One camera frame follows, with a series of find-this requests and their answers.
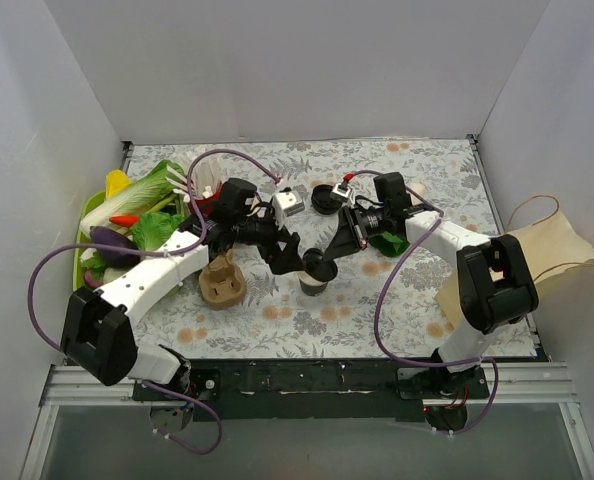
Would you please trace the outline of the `black sleeved paper cup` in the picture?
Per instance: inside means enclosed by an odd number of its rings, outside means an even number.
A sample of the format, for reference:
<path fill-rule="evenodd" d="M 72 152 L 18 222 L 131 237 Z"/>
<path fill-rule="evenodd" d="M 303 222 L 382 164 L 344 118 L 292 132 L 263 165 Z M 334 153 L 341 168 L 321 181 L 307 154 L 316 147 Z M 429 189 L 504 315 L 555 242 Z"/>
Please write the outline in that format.
<path fill-rule="evenodd" d="M 316 296 L 321 294 L 326 290 L 328 285 L 327 282 L 316 280 L 305 271 L 298 272 L 297 277 L 302 292 L 307 296 Z"/>

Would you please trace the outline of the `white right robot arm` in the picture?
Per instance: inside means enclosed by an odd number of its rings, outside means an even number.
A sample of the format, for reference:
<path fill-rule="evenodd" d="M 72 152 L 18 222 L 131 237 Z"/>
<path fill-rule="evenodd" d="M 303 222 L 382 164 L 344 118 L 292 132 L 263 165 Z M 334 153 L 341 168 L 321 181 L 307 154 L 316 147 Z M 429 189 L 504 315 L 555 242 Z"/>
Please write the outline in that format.
<path fill-rule="evenodd" d="M 452 397 L 466 384 L 464 371 L 481 363 L 497 331 L 515 324 L 539 304 L 523 249 L 510 234 L 491 237 L 446 220 L 443 211 L 405 184 L 398 172 L 375 173 L 377 203 L 358 205 L 344 176 L 331 191 L 341 203 L 338 227 L 323 258 L 332 261 L 364 250 L 372 238 L 384 233 L 404 238 L 406 261 L 419 247 L 447 262 L 457 275 L 462 319 L 448 339 L 426 362 L 431 389 Z"/>

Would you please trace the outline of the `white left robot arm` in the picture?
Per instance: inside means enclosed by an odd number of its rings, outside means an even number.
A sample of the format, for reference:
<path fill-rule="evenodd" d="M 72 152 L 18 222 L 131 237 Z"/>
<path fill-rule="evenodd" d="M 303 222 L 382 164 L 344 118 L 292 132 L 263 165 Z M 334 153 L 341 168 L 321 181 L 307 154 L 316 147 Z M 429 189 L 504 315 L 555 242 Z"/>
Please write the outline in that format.
<path fill-rule="evenodd" d="M 157 250 L 142 253 L 133 268 L 96 290 L 81 287 L 71 295 L 61 352 L 105 386 L 130 378 L 155 383 L 167 399 L 182 398 L 190 386 L 189 360 L 169 347 L 137 343 L 136 326 L 177 284 L 235 244 L 255 246 L 276 275 L 303 270 L 300 237 L 285 226 L 302 209 L 290 188 L 261 202 L 252 183 L 227 180 L 217 199 L 187 217 Z"/>

